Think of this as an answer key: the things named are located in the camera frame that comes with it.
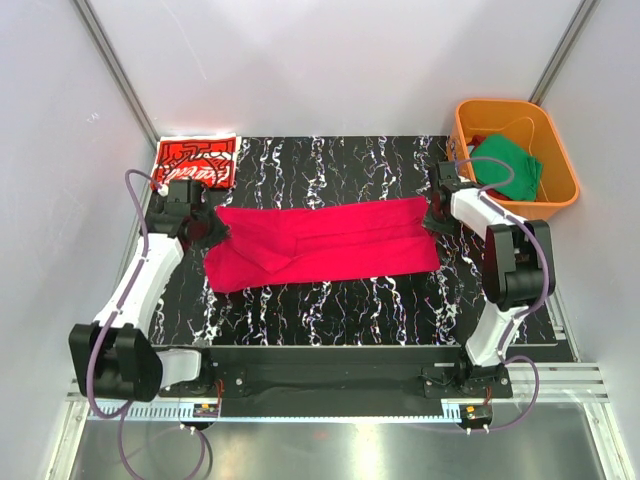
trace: plastic container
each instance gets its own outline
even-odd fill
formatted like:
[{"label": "plastic container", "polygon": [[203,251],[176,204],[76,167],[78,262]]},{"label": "plastic container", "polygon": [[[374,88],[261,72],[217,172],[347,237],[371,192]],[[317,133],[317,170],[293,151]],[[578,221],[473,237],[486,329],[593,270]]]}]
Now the plastic container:
[{"label": "plastic container", "polygon": [[[456,109],[453,132],[447,145],[450,161],[469,158],[467,143],[474,135],[501,133],[543,164],[535,202],[496,200],[529,220],[547,220],[578,198],[580,188],[551,118],[537,105],[520,100],[471,99]],[[473,165],[460,174],[476,180]]]}]

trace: black marble surface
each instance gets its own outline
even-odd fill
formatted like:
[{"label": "black marble surface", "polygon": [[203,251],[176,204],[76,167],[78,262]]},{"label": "black marble surface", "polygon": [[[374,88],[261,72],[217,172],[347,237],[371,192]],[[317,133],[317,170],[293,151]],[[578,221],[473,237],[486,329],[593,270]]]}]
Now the black marble surface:
[{"label": "black marble surface", "polygon": [[[427,195],[427,167],[446,138],[246,138],[236,187],[221,205],[321,208]],[[484,306],[482,240],[461,227],[438,240],[437,272],[349,282],[268,286],[229,295],[208,287],[206,250],[187,252],[149,330],[158,345],[432,345],[463,342]],[[518,342],[555,343],[541,309]]]}]

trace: green fabric in basket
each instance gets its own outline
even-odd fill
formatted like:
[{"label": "green fabric in basket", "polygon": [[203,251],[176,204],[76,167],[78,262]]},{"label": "green fabric in basket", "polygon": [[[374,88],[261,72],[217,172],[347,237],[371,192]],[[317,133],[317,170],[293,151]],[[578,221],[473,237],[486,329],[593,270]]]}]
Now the green fabric in basket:
[{"label": "green fabric in basket", "polygon": [[[515,178],[509,185],[496,188],[496,191],[506,195],[511,200],[533,202],[536,199],[542,164],[536,157],[529,155],[518,145],[504,135],[494,134],[486,138],[477,146],[471,158],[493,157],[502,160],[513,168]],[[489,161],[473,162],[476,180],[483,185],[504,182],[509,175],[506,169],[497,163]]]}]

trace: red coca-cola item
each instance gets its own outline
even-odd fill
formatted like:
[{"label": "red coca-cola item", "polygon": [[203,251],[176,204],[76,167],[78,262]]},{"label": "red coca-cola item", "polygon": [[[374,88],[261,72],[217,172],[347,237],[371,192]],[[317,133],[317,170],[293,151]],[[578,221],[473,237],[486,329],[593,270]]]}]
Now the red coca-cola item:
[{"label": "red coca-cola item", "polygon": [[162,184],[192,178],[208,188],[231,188],[235,181],[240,137],[163,137],[153,178]]}]

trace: reflective surface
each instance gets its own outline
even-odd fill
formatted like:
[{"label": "reflective surface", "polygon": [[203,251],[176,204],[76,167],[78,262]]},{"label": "reflective surface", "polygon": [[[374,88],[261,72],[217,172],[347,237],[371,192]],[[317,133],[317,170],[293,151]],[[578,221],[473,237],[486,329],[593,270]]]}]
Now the reflective surface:
[{"label": "reflective surface", "polygon": [[[517,414],[496,406],[496,423]],[[127,422],[125,450],[146,479],[181,479],[200,448],[175,424]],[[87,422],[73,479],[128,479],[118,462],[117,422]],[[365,424],[224,424],[206,430],[213,449],[196,478],[208,479],[601,479],[584,413],[577,405],[538,405],[507,432],[467,437],[458,427]]]}]

